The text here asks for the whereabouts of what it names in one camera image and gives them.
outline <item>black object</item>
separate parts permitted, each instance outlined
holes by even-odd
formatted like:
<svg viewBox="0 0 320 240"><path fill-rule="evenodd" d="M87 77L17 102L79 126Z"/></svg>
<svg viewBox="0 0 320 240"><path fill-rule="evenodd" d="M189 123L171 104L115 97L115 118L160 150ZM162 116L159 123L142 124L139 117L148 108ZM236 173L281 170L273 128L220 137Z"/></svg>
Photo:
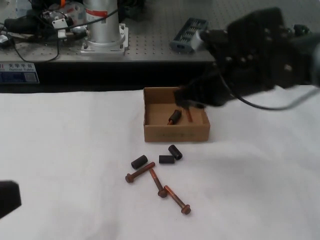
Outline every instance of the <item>black object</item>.
<svg viewBox="0 0 320 240"><path fill-rule="evenodd" d="M174 113L169 117L169 122L172 121L172 124L177 124L179 119L181 118L182 112L181 110L174 110Z"/></svg>
<svg viewBox="0 0 320 240"><path fill-rule="evenodd" d="M218 107L235 98L243 101L241 96L269 91L275 86L287 89L319 85L312 71L317 70L313 56L320 34L301 37L288 34L277 7L242 17L231 23L227 31L203 31L200 38L216 62L203 76L174 93L175 103L180 107Z"/></svg>
<svg viewBox="0 0 320 240"><path fill-rule="evenodd" d="M19 185L14 181L0 181L0 219L20 206Z"/></svg>
<svg viewBox="0 0 320 240"><path fill-rule="evenodd" d="M159 156L159 163L160 164L174 164L175 163L175 157L174 156Z"/></svg>
<svg viewBox="0 0 320 240"><path fill-rule="evenodd" d="M176 160L180 160L182 158L182 153L178 150L178 148L175 145L171 145L168 148L168 150Z"/></svg>
<svg viewBox="0 0 320 240"><path fill-rule="evenodd" d="M131 166L133 167L133 169L138 169L142 167L144 164L146 164L147 162L148 162L148 158L145 155L142 155L141 157L131 162Z"/></svg>
<svg viewBox="0 0 320 240"><path fill-rule="evenodd" d="M312 34L310 29L306 25L295 24L293 26L294 34L296 37Z"/></svg>

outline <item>metal base plate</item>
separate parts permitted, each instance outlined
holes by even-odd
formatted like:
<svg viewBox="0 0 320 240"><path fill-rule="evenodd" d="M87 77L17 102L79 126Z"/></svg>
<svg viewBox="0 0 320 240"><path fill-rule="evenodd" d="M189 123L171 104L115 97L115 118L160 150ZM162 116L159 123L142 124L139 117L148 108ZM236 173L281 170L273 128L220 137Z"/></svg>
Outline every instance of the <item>metal base plate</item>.
<svg viewBox="0 0 320 240"><path fill-rule="evenodd" d="M114 46L94 46L90 43L84 42L81 48L82 54L106 54L106 55L120 55L123 56L125 51L129 48L129 28L125 24L119 25L120 34L124 38L119 45Z"/></svg>

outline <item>silver cylinder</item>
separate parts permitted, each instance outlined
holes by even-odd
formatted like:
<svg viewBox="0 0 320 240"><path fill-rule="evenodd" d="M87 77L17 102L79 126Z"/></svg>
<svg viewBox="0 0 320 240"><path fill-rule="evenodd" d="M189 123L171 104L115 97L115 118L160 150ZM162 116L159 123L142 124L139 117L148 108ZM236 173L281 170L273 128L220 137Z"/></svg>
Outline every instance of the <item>silver cylinder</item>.
<svg viewBox="0 0 320 240"><path fill-rule="evenodd" d="M83 0L87 22L102 18L104 12L112 13L118 8L117 0ZM118 13L105 20L87 26L90 37L89 44L97 47L117 44L121 41Z"/></svg>

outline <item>bolt head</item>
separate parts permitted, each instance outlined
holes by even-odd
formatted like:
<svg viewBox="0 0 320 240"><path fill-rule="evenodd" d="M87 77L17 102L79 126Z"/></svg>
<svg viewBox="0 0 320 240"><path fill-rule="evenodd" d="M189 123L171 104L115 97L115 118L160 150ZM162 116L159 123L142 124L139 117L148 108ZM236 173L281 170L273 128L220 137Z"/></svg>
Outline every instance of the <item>bolt head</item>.
<svg viewBox="0 0 320 240"><path fill-rule="evenodd" d="M188 204L185 205L185 207L181 209L182 214L188 215L190 212L191 212L191 208L190 208L190 205L188 205Z"/></svg>
<svg viewBox="0 0 320 240"><path fill-rule="evenodd" d="M158 191L158 196L161 198L165 198L168 195L168 192L165 189Z"/></svg>
<svg viewBox="0 0 320 240"><path fill-rule="evenodd" d="M134 178L131 176L130 173L128 173L126 176L125 176L125 180L127 183L133 183L134 182Z"/></svg>

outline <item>metal pillar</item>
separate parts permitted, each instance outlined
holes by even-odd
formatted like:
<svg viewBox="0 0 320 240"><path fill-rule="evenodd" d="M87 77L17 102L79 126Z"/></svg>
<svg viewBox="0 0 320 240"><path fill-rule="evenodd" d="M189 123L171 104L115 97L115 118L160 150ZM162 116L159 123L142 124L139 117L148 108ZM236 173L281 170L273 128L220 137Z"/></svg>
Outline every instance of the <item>metal pillar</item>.
<svg viewBox="0 0 320 240"><path fill-rule="evenodd" d="M117 10L117 0L84 0L86 21L101 19ZM87 26L89 36L83 44L82 54L124 54L128 48L129 30L119 24L118 13Z"/></svg>

